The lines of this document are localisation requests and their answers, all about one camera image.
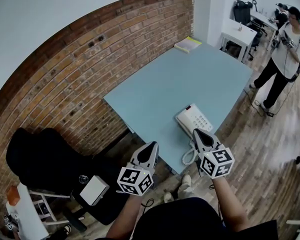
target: forearm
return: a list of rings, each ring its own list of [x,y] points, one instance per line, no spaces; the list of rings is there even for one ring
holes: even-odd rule
[[[288,47],[287,49],[288,49],[288,51],[290,52],[292,58],[293,58],[296,62],[298,62],[298,63],[300,64],[300,60],[299,60],[299,58],[298,58],[297,53],[296,53],[294,50],[290,49],[289,47]]]
[[[14,236],[14,240],[20,240],[17,232],[12,231],[12,233],[13,233],[13,236]]]
[[[110,227],[107,238],[125,240],[129,239],[137,220],[142,197],[130,195],[122,211]]]
[[[242,204],[224,177],[212,180],[223,219],[228,227],[238,232],[249,227],[248,216]]]

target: white t-shirt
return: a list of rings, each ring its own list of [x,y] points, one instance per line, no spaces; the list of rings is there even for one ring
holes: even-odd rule
[[[289,36],[289,38],[293,40],[295,47],[292,49],[296,51],[300,61],[300,43],[299,43],[300,34],[293,33],[291,24],[289,24],[288,26],[284,24],[279,29],[279,35],[278,35],[279,39],[285,36],[284,31]],[[295,61],[295,59],[288,51],[287,46],[284,45],[282,41],[280,42],[278,48],[273,51],[271,58],[273,59],[274,64],[277,66],[280,72],[287,79],[291,79],[294,76],[294,74],[297,72],[299,63]]]

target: light blue table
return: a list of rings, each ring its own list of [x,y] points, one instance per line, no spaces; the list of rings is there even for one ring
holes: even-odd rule
[[[195,103],[215,132],[251,74],[249,67],[205,43],[189,54],[172,48],[104,99],[146,143],[158,142],[159,156],[180,174],[190,138],[175,116]]]

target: black pants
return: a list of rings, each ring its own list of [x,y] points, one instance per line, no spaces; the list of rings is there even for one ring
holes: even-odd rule
[[[279,97],[280,93],[283,91],[283,89],[286,87],[288,81],[284,77],[284,75],[280,72],[280,70],[277,68],[276,64],[272,60],[272,58],[269,60],[268,64],[262,71],[261,75],[254,81],[254,85],[257,88],[262,87],[274,74],[276,74],[273,85],[269,91],[268,97],[263,102],[263,105],[269,109],[271,108],[275,103],[277,98]]]

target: black shirt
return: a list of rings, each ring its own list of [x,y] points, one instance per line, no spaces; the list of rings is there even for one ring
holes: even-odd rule
[[[276,19],[279,21],[279,23],[277,23],[277,27],[278,27],[278,30],[281,29],[281,27],[287,22],[288,20],[288,16],[285,12],[280,12]]]
[[[192,197],[149,209],[136,224],[132,239],[277,240],[278,232],[275,220],[232,232],[205,200]]]

